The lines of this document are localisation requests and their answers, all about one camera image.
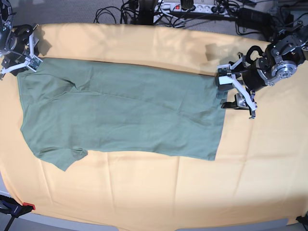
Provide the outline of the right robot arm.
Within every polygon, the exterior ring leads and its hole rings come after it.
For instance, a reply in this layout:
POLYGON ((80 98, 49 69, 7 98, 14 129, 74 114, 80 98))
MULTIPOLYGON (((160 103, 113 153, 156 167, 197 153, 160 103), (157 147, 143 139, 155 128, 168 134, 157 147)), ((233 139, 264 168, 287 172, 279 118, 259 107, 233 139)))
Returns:
POLYGON ((15 26, 11 3, 0 2, 0 56, 3 58, 0 76, 11 73, 14 76, 31 70, 36 72, 42 60, 39 58, 38 42, 34 31, 37 24, 15 26))

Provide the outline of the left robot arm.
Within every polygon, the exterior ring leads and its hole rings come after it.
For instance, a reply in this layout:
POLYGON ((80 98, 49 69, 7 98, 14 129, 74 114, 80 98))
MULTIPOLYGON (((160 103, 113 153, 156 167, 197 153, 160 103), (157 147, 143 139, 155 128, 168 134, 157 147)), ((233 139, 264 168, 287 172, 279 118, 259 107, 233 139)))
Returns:
POLYGON ((223 109, 248 110, 255 117, 255 94, 267 86, 290 78, 308 59, 308 27, 298 23, 285 27, 265 50, 252 46, 239 60, 222 64, 217 69, 218 91, 236 89, 233 102, 222 104, 223 109))

